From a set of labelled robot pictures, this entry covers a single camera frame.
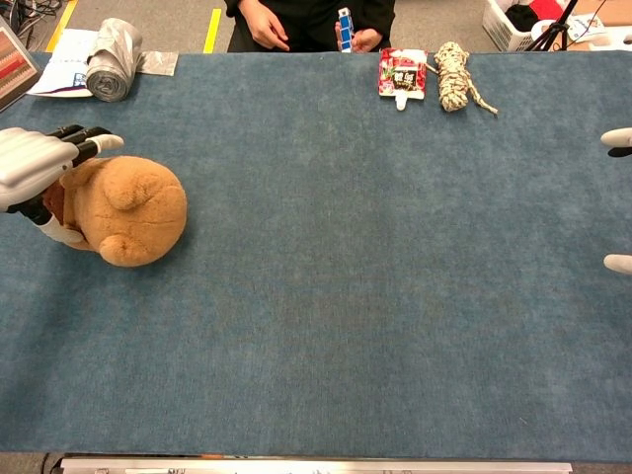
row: white paper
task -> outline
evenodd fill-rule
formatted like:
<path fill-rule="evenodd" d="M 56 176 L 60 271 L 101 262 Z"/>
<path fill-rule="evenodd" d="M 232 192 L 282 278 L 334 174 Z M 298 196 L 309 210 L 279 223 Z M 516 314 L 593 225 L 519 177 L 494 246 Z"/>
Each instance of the white paper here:
<path fill-rule="evenodd" d="M 32 96 L 90 97 L 86 88 L 88 56 L 98 32 L 64 30 L 37 84 L 27 93 Z"/>

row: tripod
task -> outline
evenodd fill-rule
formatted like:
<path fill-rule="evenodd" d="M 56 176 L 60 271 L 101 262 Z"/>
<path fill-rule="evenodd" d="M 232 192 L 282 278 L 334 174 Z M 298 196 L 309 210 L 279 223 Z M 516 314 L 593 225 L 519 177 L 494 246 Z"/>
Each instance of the tripod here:
<path fill-rule="evenodd" d="M 562 13 L 560 19 L 549 26 L 549 28 L 539 36 L 534 42 L 532 42 L 529 46 L 526 47 L 525 51 L 548 51 L 553 42 L 555 42 L 555 38 L 562 34 L 562 47 L 559 50 L 566 51 L 568 47 L 568 39 L 566 35 L 566 31 L 569 29 L 566 22 L 568 21 L 571 13 L 573 13 L 573 9 L 577 5 L 578 0 L 571 0 Z"/>

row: floor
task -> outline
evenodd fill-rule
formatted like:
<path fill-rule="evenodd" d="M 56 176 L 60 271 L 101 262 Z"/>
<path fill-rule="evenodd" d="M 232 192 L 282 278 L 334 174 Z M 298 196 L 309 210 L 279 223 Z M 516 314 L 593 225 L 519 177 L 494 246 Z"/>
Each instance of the floor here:
<path fill-rule="evenodd" d="M 392 43 L 396 47 L 436 51 L 444 42 L 454 40 L 471 52 L 496 51 L 481 27 L 486 3 L 486 0 L 397 0 Z M 233 22 L 225 16 L 222 0 L 172 2 L 165 8 L 157 5 L 163 3 L 155 0 L 78 0 L 66 28 L 96 30 L 104 19 L 117 17 L 140 30 L 145 50 L 203 52 L 213 9 L 221 9 L 212 50 L 216 53 L 226 51 Z M 31 50 L 46 50 L 60 17 L 61 12 L 56 18 L 38 24 Z M 52 453 L 41 472 L 49 472 L 61 455 Z M 43 453 L 0 454 L 0 474 L 40 473 L 43 459 Z M 632 474 L 632 465 L 627 464 L 574 463 L 573 469 L 579 474 Z"/>

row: person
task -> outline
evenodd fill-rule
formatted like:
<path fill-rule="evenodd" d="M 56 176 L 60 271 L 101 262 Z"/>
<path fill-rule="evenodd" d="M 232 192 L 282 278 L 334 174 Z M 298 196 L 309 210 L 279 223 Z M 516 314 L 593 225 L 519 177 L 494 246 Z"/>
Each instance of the person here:
<path fill-rule="evenodd" d="M 338 10 L 351 10 L 353 52 L 390 46 L 395 0 L 225 0 L 235 19 L 228 52 L 340 50 Z"/>

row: white basket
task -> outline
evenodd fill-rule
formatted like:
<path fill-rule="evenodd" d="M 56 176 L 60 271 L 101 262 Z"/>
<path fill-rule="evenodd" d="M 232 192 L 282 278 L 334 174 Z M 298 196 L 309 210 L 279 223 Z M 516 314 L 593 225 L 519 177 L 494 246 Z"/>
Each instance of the white basket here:
<path fill-rule="evenodd" d="M 499 6 L 502 0 L 487 0 L 487 6 L 483 13 L 483 29 L 490 36 L 500 51 L 523 51 L 533 39 L 531 32 L 519 32 L 510 22 L 503 9 Z M 505 0 L 509 5 L 528 5 L 532 0 Z"/>

